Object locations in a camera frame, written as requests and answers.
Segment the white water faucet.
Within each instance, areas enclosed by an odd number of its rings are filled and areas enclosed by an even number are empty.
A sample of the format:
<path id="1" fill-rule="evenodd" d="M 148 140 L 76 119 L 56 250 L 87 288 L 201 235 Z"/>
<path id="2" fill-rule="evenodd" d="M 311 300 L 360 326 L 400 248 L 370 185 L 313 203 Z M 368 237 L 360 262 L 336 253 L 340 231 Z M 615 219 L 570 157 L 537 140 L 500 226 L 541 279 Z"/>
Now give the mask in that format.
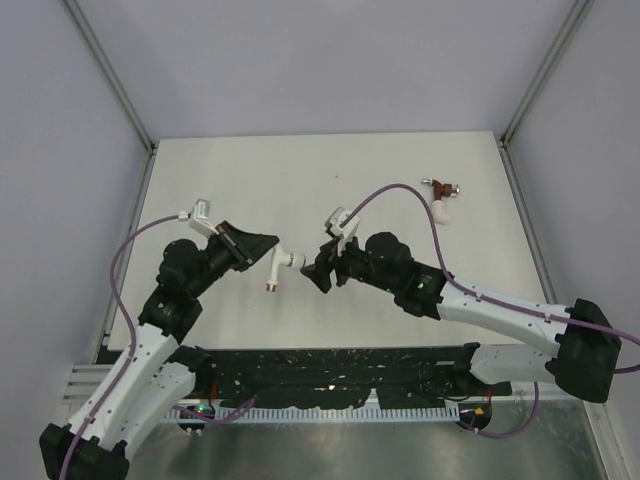
<path id="1" fill-rule="evenodd" d="M 306 265 L 306 256 L 302 253 L 289 252 L 281 244 L 277 244 L 271 251 L 269 276 L 266 281 L 266 291 L 273 293 L 279 285 L 279 272 L 283 268 L 300 271 Z"/>

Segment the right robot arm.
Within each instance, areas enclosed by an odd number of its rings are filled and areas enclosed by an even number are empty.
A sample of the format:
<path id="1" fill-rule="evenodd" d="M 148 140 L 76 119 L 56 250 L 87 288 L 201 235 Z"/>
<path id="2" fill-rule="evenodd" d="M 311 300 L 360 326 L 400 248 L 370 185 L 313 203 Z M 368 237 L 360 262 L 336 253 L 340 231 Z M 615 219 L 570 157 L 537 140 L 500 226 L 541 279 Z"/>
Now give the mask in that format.
<path id="1" fill-rule="evenodd" d="M 390 232 L 372 235 L 363 246 L 357 240 L 331 240 L 301 273 L 322 292 L 356 280 L 392 294 L 395 304 L 410 315 L 466 323 L 513 338 L 542 356 L 534 380 L 552 381 L 565 393 L 592 403 L 609 398 L 621 341 L 591 301 L 538 304 L 482 291 L 416 261 Z"/>

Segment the red faucet with elbow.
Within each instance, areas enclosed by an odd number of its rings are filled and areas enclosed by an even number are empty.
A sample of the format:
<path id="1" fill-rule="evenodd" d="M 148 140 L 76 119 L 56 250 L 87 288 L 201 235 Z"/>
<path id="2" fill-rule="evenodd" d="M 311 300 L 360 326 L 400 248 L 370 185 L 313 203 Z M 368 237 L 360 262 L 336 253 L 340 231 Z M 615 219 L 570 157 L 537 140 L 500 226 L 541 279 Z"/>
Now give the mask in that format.
<path id="1" fill-rule="evenodd" d="M 450 224 L 451 215 L 447 211 L 445 200 L 457 197 L 460 194 L 460 186 L 458 184 L 442 183 L 433 178 L 424 178 L 421 183 L 430 187 L 433 191 L 431 213 L 434 221 L 440 225 Z"/>

